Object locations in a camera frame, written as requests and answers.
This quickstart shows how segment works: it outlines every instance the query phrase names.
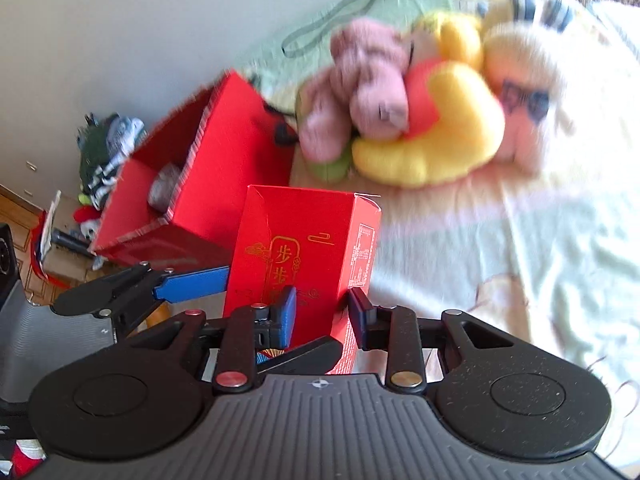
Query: ribbed grip surface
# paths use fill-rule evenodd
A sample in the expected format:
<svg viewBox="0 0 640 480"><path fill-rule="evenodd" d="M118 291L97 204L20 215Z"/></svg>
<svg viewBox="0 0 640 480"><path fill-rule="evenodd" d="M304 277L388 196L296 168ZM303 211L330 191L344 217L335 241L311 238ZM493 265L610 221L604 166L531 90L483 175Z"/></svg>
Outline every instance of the ribbed grip surface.
<svg viewBox="0 0 640 480"><path fill-rule="evenodd" d="M18 281L0 310L0 399L26 402L45 375L112 344L110 319L33 306Z"/></svg>
<svg viewBox="0 0 640 480"><path fill-rule="evenodd" d="M373 375L268 376L258 390L217 400L164 451L123 463L53 456L30 480L609 480L587 454L527 465L461 443L420 397Z"/></svg>

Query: red box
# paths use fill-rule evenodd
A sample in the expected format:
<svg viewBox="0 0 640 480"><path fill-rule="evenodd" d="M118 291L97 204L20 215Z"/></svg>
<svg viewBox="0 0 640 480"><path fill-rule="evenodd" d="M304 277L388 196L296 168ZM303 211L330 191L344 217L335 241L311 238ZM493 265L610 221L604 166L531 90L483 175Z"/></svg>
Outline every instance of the red box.
<svg viewBox="0 0 640 480"><path fill-rule="evenodd" d="M293 148L273 140L278 118L238 74L201 90L159 123L124 164L93 250L162 269L229 264L249 184L286 186ZM184 168L162 215L146 203L168 163Z"/></svg>
<svg viewBox="0 0 640 480"><path fill-rule="evenodd" d="M345 310L351 286L369 288L379 206L353 193L249 186L226 291L224 315L298 292L291 346L323 335L344 344L335 372L353 368L355 340Z"/></svg>

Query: stuffed toy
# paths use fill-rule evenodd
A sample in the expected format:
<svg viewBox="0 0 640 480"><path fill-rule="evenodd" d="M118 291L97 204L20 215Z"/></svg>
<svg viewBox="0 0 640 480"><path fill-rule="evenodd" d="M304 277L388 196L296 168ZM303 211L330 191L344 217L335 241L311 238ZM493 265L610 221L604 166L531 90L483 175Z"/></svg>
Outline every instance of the stuffed toy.
<svg viewBox="0 0 640 480"><path fill-rule="evenodd" d="M100 227L101 211L90 205L80 206L74 211L74 220L78 222L80 234L89 241L94 241Z"/></svg>
<svg viewBox="0 0 640 480"><path fill-rule="evenodd" d="M413 33L425 30L433 35L442 59L459 61L476 71L482 69L482 21L477 16L435 10L418 18Z"/></svg>
<svg viewBox="0 0 640 480"><path fill-rule="evenodd" d="M368 18L353 20L331 37L334 95L367 139L393 140L406 129L409 107L404 73L410 48L394 28Z"/></svg>
<svg viewBox="0 0 640 480"><path fill-rule="evenodd" d="M446 61L425 81L439 118L410 139L353 142L353 163L364 176L401 187L439 184L465 176L491 160L504 131L502 107L482 76Z"/></svg>
<svg viewBox="0 0 640 480"><path fill-rule="evenodd" d="M504 0L482 20L483 74L505 113L495 159L514 161L530 174L544 171L556 139L575 129L566 112L561 35L574 15L563 0Z"/></svg>
<svg viewBox="0 0 640 480"><path fill-rule="evenodd" d="M538 23L560 33L571 23L575 12L564 0L503 0L490 7L478 7L483 16L482 36L500 23Z"/></svg>
<svg viewBox="0 0 640 480"><path fill-rule="evenodd" d="M404 36L365 18L336 32L334 65L305 81L296 98L309 170L334 182L353 159L372 180L417 187L489 160L504 117L478 72L480 29L475 16L433 12Z"/></svg>
<svg viewBox="0 0 640 480"><path fill-rule="evenodd" d="M338 160L351 140L349 108L340 102L329 82L333 67L300 85L296 96L298 139L305 160L328 164Z"/></svg>
<svg viewBox="0 0 640 480"><path fill-rule="evenodd" d="M560 134L571 134L564 110L568 81L562 38L541 25L502 23L484 38L484 76L505 114L496 160L515 161L530 174L547 166Z"/></svg>
<svg viewBox="0 0 640 480"><path fill-rule="evenodd" d="M404 77L408 130L393 142L355 139L352 155L359 173L384 184L421 187L465 176L494 157L504 113L479 73L480 28L475 16L452 12L432 12L416 21L409 39L426 31L436 52L412 60ZM425 43L414 44L428 52Z"/></svg>

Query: white wall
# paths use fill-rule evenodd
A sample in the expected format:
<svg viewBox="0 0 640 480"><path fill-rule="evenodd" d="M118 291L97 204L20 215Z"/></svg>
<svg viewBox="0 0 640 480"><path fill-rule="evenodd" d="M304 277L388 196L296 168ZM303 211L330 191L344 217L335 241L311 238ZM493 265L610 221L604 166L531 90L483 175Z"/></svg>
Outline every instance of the white wall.
<svg viewBox="0 0 640 480"><path fill-rule="evenodd" d="M0 0L0 184L39 206L58 188L75 195L85 113L151 125L252 44L332 1Z"/></svg>

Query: red cloth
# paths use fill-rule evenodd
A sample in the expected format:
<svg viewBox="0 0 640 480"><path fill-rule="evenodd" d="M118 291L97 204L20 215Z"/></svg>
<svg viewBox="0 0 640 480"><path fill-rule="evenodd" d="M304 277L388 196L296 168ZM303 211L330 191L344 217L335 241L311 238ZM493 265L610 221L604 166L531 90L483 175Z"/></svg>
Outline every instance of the red cloth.
<svg viewBox="0 0 640 480"><path fill-rule="evenodd" d="M98 211L90 205L83 205L74 212L74 220L81 224L87 220L97 220L100 215L102 215L102 211Z"/></svg>
<svg viewBox="0 0 640 480"><path fill-rule="evenodd" d="M26 456L18 445L14 448L14 455L11 457L11 462L14 464L12 468L12 474L14 478L21 478L28 472L34 469L37 465L42 463L42 459L32 459Z"/></svg>

